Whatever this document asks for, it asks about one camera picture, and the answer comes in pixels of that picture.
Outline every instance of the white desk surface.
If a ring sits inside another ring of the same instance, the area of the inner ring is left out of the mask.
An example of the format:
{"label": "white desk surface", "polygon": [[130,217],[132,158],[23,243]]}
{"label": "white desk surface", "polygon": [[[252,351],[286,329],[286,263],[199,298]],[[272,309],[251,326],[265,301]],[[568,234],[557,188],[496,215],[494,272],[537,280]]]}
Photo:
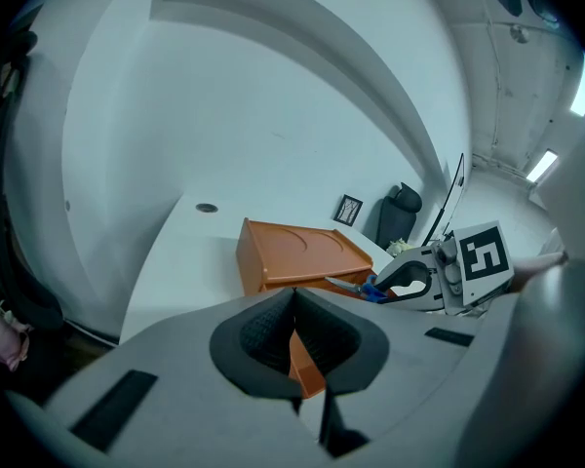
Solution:
{"label": "white desk surface", "polygon": [[215,214],[198,212],[208,202],[184,195],[175,204],[143,263],[120,342],[173,315],[244,296],[236,245],[245,217],[304,227],[338,229],[372,258],[380,272],[393,259],[357,230],[329,218],[299,216],[242,203],[214,202]]}

